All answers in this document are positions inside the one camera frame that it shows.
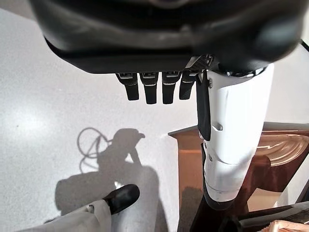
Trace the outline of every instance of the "black robotic finger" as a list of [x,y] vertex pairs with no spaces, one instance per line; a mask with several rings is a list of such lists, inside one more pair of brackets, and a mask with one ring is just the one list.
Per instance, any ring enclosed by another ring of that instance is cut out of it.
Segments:
[[163,104],[172,104],[176,82],[179,81],[182,72],[162,72]]
[[140,80],[144,85],[147,104],[156,104],[156,86],[159,72],[140,73]]
[[183,71],[183,76],[179,87],[179,99],[187,100],[190,98],[191,89],[196,80],[198,71]]
[[139,87],[136,73],[116,73],[121,84],[126,87],[126,95],[129,101],[135,101],[140,98]]

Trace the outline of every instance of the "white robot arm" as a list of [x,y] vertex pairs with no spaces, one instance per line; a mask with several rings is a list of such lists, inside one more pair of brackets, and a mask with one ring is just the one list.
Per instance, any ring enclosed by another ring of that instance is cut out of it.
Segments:
[[229,207],[243,183],[262,132],[273,71],[270,64],[243,77],[205,72],[211,134],[203,143],[204,194],[215,209]]

